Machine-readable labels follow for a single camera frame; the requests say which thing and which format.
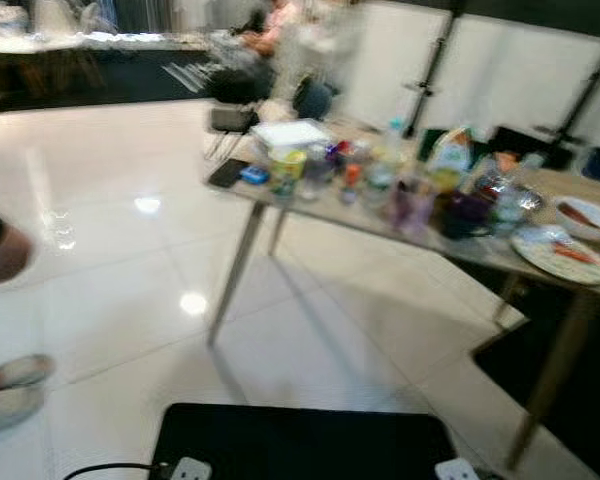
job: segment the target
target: white bowl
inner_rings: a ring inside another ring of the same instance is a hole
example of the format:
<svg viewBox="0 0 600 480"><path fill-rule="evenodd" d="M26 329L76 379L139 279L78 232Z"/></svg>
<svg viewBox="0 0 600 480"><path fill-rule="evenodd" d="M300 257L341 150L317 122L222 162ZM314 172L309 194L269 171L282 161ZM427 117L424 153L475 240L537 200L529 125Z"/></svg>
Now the white bowl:
<svg viewBox="0 0 600 480"><path fill-rule="evenodd" d="M592 242L600 242L600 228L589 227L568 217L558 210L558 205L561 203L566 203L579 212L582 212L585 217L599 227L600 206L575 197L556 197L553 199L553 205L556 209L556 219L560 225L562 225L574 237L590 240Z"/></svg>

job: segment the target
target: white shoe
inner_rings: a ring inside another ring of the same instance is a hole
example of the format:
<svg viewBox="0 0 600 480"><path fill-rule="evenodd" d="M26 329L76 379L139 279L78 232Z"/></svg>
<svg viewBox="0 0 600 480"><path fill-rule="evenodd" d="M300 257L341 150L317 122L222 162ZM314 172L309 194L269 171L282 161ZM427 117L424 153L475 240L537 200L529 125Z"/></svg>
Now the white shoe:
<svg viewBox="0 0 600 480"><path fill-rule="evenodd" d="M28 355L0 366L0 390L40 383L51 376L55 362L47 355Z"/></svg>
<svg viewBox="0 0 600 480"><path fill-rule="evenodd" d="M40 386L0 391L0 430L23 422L40 410L43 403Z"/></svg>

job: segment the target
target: person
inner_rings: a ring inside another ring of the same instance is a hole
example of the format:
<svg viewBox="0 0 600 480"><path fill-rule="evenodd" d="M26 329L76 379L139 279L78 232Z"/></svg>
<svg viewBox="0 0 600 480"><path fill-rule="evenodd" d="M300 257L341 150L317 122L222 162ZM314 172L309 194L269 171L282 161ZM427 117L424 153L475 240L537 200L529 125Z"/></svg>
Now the person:
<svg viewBox="0 0 600 480"><path fill-rule="evenodd" d="M31 252L29 239L0 220L0 283L20 273ZM0 367L0 430L25 420L42 407L40 385L53 368L53 361L46 355L26 356Z"/></svg>
<svg viewBox="0 0 600 480"><path fill-rule="evenodd" d="M255 28L239 35L241 53L234 64L216 71L207 83L209 95L225 103L248 104L267 98L273 87L273 57L282 28L295 20L297 7L291 0L272 0L273 10L259 32L257 10L247 26Z"/></svg>
<svg viewBox="0 0 600 480"><path fill-rule="evenodd" d="M285 25L298 16L298 8L291 0L271 0L273 10L267 15L262 32L247 31L241 35L246 48L263 57L271 57Z"/></svg>

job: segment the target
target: floor tile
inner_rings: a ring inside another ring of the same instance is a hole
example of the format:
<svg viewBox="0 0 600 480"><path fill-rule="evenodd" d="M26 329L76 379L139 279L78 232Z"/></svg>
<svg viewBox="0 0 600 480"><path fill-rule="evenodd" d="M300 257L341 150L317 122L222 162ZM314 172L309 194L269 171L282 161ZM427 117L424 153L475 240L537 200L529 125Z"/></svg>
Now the floor tile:
<svg viewBox="0 0 600 480"><path fill-rule="evenodd" d="M441 255L429 253L418 257L418 261L431 276L462 299L476 314L491 320L500 304L498 295ZM506 328L512 328L522 319L523 315L517 309L507 307L499 323Z"/></svg>
<svg viewBox="0 0 600 480"><path fill-rule="evenodd" d="M298 215L289 216L281 235L281 242L323 285L373 267L395 255L384 244L382 248L374 248L374 240L373 237L367 238L363 234Z"/></svg>
<svg viewBox="0 0 600 480"><path fill-rule="evenodd" d="M163 245L153 219L131 200L49 211L19 227L36 245L36 256L23 274L30 282L129 259Z"/></svg>
<svg viewBox="0 0 600 480"><path fill-rule="evenodd" d="M21 425L0 432L0 480L51 480L45 415L43 410Z"/></svg>
<svg viewBox="0 0 600 480"><path fill-rule="evenodd" d="M177 341L204 328L203 308L180 306L186 287L164 252L49 282L48 350L62 385Z"/></svg>
<svg viewBox="0 0 600 480"><path fill-rule="evenodd" d="M368 409L406 384L322 291L225 325L216 348L256 405Z"/></svg>
<svg viewBox="0 0 600 480"><path fill-rule="evenodd" d="M51 394L56 478L92 464L149 462L169 405L243 403L224 383L197 336L157 350ZM103 472L98 479L145 479L140 472Z"/></svg>
<svg viewBox="0 0 600 480"><path fill-rule="evenodd" d="M433 408L494 469L505 456L523 410L463 357L418 385ZM544 428L520 464L521 479L589 479L589 470Z"/></svg>
<svg viewBox="0 0 600 480"><path fill-rule="evenodd" d="M400 257L333 282L327 292L387 352L413 382L436 364L458 355L496 333L419 267Z"/></svg>
<svg viewBox="0 0 600 480"><path fill-rule="evenodd" d="M0 364L44 353L42 328L50 311L45 285L0 294Z"/></svg>
<svg viewBox="0 0 600 480"><path fill-rule="evenodd" d="M157 228L169 245L241 231L250 208L249 202L206 188L167 194L161 201Z"/></svg>
<svg viewBox="0 0 600 480"><path fill-rule="evenodd" d="M171 248L187 288L208 294L213 307L223 292L238 249L236 233ZM227 312L228 319L255 312L297 292L317 288L313 277L284 245L278 246L274 257L267 255L270 234L263 226L254 241L253 251Z"/></svg>

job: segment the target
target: white wall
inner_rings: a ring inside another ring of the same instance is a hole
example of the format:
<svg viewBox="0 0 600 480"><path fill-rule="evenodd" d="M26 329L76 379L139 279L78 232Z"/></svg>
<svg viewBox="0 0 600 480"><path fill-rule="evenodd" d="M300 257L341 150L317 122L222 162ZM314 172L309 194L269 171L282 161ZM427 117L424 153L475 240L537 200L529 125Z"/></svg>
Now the white wall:
<svg viewBox="0 0 600 480"><path fill-rule="evenodd" d="M364 7L366 26L344 109L384 126L406 114L446 12L389 2ZM532 132L561 123L600 58L600 39L466 15L439 69L438 94L421 126L470 124L481 136L498 124ZM580 132L600 143L600 95Z"/></svg>

